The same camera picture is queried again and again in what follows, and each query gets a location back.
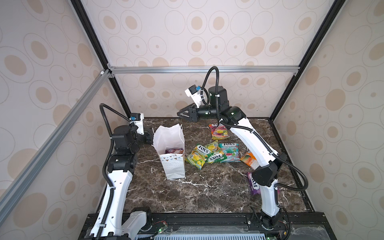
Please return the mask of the white paper bag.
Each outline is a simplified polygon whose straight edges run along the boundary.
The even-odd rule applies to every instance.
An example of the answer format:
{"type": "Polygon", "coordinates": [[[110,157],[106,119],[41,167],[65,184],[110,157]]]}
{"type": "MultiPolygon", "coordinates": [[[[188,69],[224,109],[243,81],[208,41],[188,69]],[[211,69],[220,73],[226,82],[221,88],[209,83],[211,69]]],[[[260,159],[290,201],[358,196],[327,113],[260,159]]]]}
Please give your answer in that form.
{"type": "Polygon", "coordinates": [[[185,178],[185,137],[182,125],[158,127],[154,134],[153,146],[159,155],[166,178],[185,178]]]}

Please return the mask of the pink fruits Fox's candy bag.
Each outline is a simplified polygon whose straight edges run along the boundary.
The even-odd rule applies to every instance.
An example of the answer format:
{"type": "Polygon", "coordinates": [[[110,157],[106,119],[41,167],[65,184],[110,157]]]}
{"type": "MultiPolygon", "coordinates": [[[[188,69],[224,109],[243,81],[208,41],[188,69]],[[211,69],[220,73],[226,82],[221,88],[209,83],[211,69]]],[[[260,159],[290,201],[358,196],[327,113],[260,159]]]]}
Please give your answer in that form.
{"type": "Polygon", "coordinates": [[[165,154],[183,154],[184,149],[180,148],[172,148],[172,149],[166,149],[165,154]]]}

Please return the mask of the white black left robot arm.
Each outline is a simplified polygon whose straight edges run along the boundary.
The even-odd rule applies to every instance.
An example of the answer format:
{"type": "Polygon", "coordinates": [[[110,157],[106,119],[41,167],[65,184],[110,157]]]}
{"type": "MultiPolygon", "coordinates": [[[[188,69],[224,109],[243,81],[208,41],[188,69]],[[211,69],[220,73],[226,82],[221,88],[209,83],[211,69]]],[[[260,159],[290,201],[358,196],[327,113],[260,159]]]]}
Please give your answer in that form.
{"type": "Polygon", "coordinates": [[[140,230],[150,228],[151,211],[138,208],[123,221],[126,195],[133,179],[138,152],[143,145],[152,145],[154,132],[135,124],[119,126],[111,134],[111,145],[103,165],[107,188],[99,215],[89,229],[89,240],[133,240],[140,230]]]}

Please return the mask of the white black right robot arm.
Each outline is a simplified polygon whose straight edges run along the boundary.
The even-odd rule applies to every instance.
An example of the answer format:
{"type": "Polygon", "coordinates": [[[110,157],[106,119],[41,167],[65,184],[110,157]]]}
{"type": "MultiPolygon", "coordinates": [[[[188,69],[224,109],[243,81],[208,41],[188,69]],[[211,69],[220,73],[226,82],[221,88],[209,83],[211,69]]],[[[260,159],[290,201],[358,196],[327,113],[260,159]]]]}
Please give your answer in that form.
{"type": "Polygon", "coordinates": [[[205,105],[202,99],[204,91],[201,87],[196,85],[189,87],[185,93],[194,102],[180,110],[178,116],[190,122],[198,122],[200,119],[217,119],[246,145],[259,164],[253,171],[253,179],[261,191],[261,219],[266,224],[272,225],[281,213],[277,188],[281,164],[275,163],[279,154],[264,141],[239,107],[230,106],[226,89],[219,86],[217,94],[215,90],[215,87],[209,89],[210,103],[205,105]]]}

